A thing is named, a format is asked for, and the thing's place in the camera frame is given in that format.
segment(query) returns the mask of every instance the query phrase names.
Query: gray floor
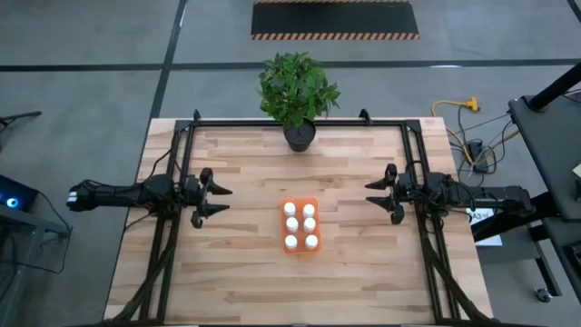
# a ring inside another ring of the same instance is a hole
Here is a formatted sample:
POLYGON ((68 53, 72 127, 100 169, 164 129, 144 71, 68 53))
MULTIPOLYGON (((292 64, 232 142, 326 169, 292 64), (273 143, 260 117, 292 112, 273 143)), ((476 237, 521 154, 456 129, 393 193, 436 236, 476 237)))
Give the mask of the gray floor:
MULTIPOLYGON (((161 63, 177 0, 0 0, 2 64, 161 63)), ((310 51, 320 60, 551 59, 581 55, 581 24, 565 0, 412 0, 421 32, 407 42, 253 42, 251 1, 190 0, 174 62, 248 62, 276 52, 310 51)), ((329 69, 342 91, 332 116, 426 116, 437 100, 476 96, 482 110, 463 112, 471 126, 507 110, 507 102, 538 92, 567 66, 481 68, 329 69)), ((263 116, 256 70, 172 72, 161 117, 263 116)), ((73 214, 64 199, 84 178, 131 183, 158 84, 158 72, 0 73, 0 115, 41 110, 2 134, 0 174, 45 192, 74 226, 60 275, 34 272, 15 325, 61 326, 97 322, 103 315, 125 210, 73 214)), ((458 129, 457 108, 439 114, 458 129)), ((508 121, 468 133, 489 140, 508 121)), ((532 194, 545 186, 520 137, 484 185, 520 184, 532 194)), ((41 204, 38 212, 52 214, 41 204)), ((550 244, 543 244, 564 296, 543 304, 534 261, 483 264, 494 314, 506 322, 571 326, 581 319, 550 244)), ((63 246, 47 247, 40 264, 55 265, 63 246)))

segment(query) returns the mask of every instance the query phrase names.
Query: butcher block tabletop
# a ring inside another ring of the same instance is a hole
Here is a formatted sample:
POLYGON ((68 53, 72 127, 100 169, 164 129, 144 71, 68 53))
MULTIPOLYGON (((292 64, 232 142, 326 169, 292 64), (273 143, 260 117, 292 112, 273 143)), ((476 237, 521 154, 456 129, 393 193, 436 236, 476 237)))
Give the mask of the butcher block tabletop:
MULTIPOLYGON (((430 170, 455 175, 444 121, 413 119, 421 122, 430 170)), ((139 181, 170 148, 175 121, 152 120, 139 181)), ((216 213, 201 229, 191 225, 192 208, 183 210, 164 322, 433 322, 413 207, 405 206, 403 223, 392 225, 388 213, 365 201, 366 196, 385 193, 364 185, 380 179, 389 163, 400 171, 405 167, 398 127, 319 126, 309 150, 301 154, 289 148, 277 127, 196 128, 189 173, 198 175, 211 167, 214 181, 233 194, 209 195, 208 201, 231 209, 216 213), (319 201, 319 252, 283 251, 284 197, 319 201)), ((164 173, 166 165, 161 161, 156 173, 164 173)), ((131 209, 127 224, 145 214, 144 209, 131 209)), ((125 232, 104 318, 115 316, 145 278, 155 219, 146 218, 125 232)), ((467 216, 450 213, 444 234, 453 276, 479 310, 491 316, 467 216)), ((160 285, 158 278, 153 313, 160 285)), ((438 288, 444 316, 449 317, 441 281, 438 288)))

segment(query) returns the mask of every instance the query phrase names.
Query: black metal frame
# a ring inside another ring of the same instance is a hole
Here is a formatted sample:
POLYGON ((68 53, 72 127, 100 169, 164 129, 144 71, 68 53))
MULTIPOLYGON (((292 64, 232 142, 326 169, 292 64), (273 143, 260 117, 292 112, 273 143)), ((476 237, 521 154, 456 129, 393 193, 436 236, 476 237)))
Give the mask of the black metal frame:
MULTIPOLYGON (((183 153, 182 159, 182 169, 179 178, 178 188, 183 187, 185 179, 187 177, 189 168, 189 158, 192 153, 193 136, 194 131, 198 127, 269 127, 269 126, 281 126, 281 123, 273 120, 207 120, 201 119, 199 113, 196 111, 194 113, 193 120, 179 120, 176 121, 174 126, 175 133, 172 138, 172 146, 170 150, 170 156, 167 164, 167 174, 173 175, 174 167, 176 164, 176 157, 178 151, 178 145, 182 139, 182 134, 186 134, 186 145, 183 153)), ((373 121, 369 117, 369 113, 363 109, 359 114, 359 119, 352 120, 320 120, 317 122, 317 126, 320 127, 350 127, 350 126, 373 126, 373 127, 397 127, 401 131, 404 153, 406 157, 407 167, 410 169, 412 179, 415 183, 418 182, 418 177, 413 164, 421 164, 422 173, 425 176, 429 173, 428 156, 426 153, 426 148, 424 145, 424 140, 422 136, 421 126, 419 120, 407 119, 407 120, 376 120, 373 121), (418 146, 419 159, 414 160, 413 152, 411 150, 410 134, 413 133, 416 136, 416 142, 418 146)), ((428 282, 428 290, 431 301, 431 308, 434 313, 435 323, 439 324, 471 324, 471 325, 507 325, 500 324, 499 322, 482 322, 482 321, 462 321, 459 314, 458 302, 453 296, 452 289, 445 282, 446 292, 448 294, 448 306, 450 308, 451 318, 444 318, 442 313, 442 304, 438 295, 438 285, 436 283, 436 274, 434 274, 434 269, 440 271, 445 270, 448 273, 448 278, 451 278, 450 264, 448 259, 448 252, 446 249, 446 242, 444 239, 444 233, 442 226, 440 225, 440 218, 437 216, 428 216, 428 214, 423 210, 422 206, 415 203, 416 217, 418 221, 418 232, 419 239, 422 247, 422 253, 424 257, 424 265, 426 270, 426 277, 428 282), (435 228, 434 234, 436 238, 437 251, 433 250, 433 246, 428 237, 428 230, 425 225, 425 221, 429 218, 435 228)), ((167 309, 167 301, 169 297, 169 291, 171 286, 172 278, 172 266, 173 266, 173 256, 177 247, 177 237, 180 226, 181 219, 181 208, 176 208, 177 213, 173 217, 158 217, 155 226, 155 232, 153 236, 152 251, 150 254, 150 260, 147 269, 147 277, 143 284, 140 286, 134 297, 128 302, 123 311, 108 321, 101 322, 101 325, 107 326, 151 326, 151 325, 161 325, 163 324, 165 313, 167 309), (160 250, 162 249, 162 236, 164 228, 167 221, 171 222, 169 237, 167 244, 163 249, 161 255, 160 250), (163 271, 162 286, 160 291, 159 305, 154 318, 150 318, 150 306, 152 297, 152 288, 155 280, 159 277, 161 271, 163 271), (140 307, 140 312, 138 320, 132 321, 132 317, 136 313, 137 308, 140 307)))

